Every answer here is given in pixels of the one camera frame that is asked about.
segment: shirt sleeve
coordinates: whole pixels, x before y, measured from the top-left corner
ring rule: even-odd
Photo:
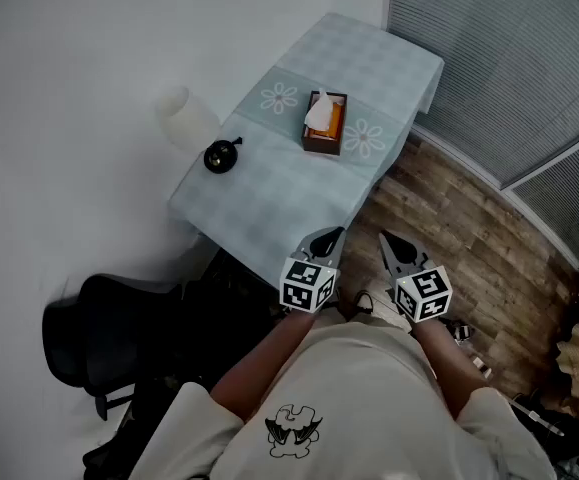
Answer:
[[[186,480],[209,475],[243,426],[200,385],[183,384],[129,480]]]
[[[485,443],[498,464],[500,478],[555,480],[547,454],[495,389],[471,393],[457,422]]]

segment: white t-shirt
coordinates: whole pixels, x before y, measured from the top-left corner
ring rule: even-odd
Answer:
[[[312,331],[246,424],[187,383],[131,480],[553,479],[492,388],[451,417],[419,344],[361,323]]]

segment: light blue tablecloth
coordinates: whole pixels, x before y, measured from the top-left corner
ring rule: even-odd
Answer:
[[[172,214],[277,286],[302,238],[351,223],[416,113],[429,109],[442,67],[403,39],[327,14],[225,121],[220,138],[244,140],[234,168],[213,174],[200,157],[170,199]],[[309,95],[319,88],[348,95],[339,157],[302,149]]]

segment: lamp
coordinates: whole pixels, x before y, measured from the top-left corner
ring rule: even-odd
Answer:
[[[220,133],[220,120],[186,87],[172,90],[156,102],[156,116],[169,141],[197,157]]]

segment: white flower print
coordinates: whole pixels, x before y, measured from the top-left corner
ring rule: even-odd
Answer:
[[[298,104],[298,100],[291,97],[297,92],[297,87],[287,87],[285,89],[285,84],[276,82],[273,86],[273,91],[271,89],[263,89],[260,91],[262,97],[265,98],[260,104],[260,108],[266,110],[273,107],[274,113],[282,114],[285,110],[285,105],[295,107]]]
[[[353,151],[358,148],[362,158],[369,158],[369,155],[371,155],[371,148],[378,151],[385,149],[384,142],[378,140],[378,137],[381,135],[381,126],[372,126],[369,128],[366,119],[360,118],[356,121],[355,128],[352,126],[345,126],[345,140],[342,147],[347,151]]]

